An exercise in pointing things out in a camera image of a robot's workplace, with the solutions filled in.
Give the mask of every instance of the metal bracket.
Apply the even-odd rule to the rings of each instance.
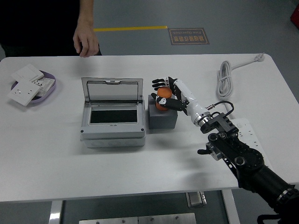
[[[203,191],[186,193],[188,207],[199,208],[206,206],[206,197]]]
[[[194,213],[81,220],[79,224],[196,224]]]

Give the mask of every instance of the orange object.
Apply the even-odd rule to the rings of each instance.
[[[157,95],[163,98],[171,98],[172,92],[169,87],[160,87],[157,91]],[[156,108],[160,111],[167,111],[168,109],[162,107],[159,103],[156,102]]]

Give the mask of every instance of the electrical outlet panel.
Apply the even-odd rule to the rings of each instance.
[[[18,103],[27,106],[40,89],[40,86],[22,78],[7,96]]]
[[[15,73],[11,74],[11,76],[17,82],[19,82],[21,79],[26,79],[30,82],[34,82],[43,77],[43,73],[32,64],[28,64],[20,70],[17,70]]]
[[[55,80],[52,78],[42,78],[34,81],[33,83],[41,86],[41,89],[36,94],[37,97],[43,97],[49,89],[53,86]]]

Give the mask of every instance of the hinged lid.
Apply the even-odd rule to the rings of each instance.
[[[142,103],[142,78],[81,78],[85,103]]]

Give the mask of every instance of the black cable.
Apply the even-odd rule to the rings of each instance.
[[[220,114],[218,111],[214,112],[211,114],[212,118],[214,117],[215,114]]]
[[[232,107],[232,109],[225,114],[225,117],[227,117],[228,115],[230,115],[234,111],[234,109],[235,109],[234,105],[229,101],[223,100],[223,101],[219,101],[219,102],[215,103],[214,106],[217,106],[218,104],[222,104],[222,103],[229,104]]]

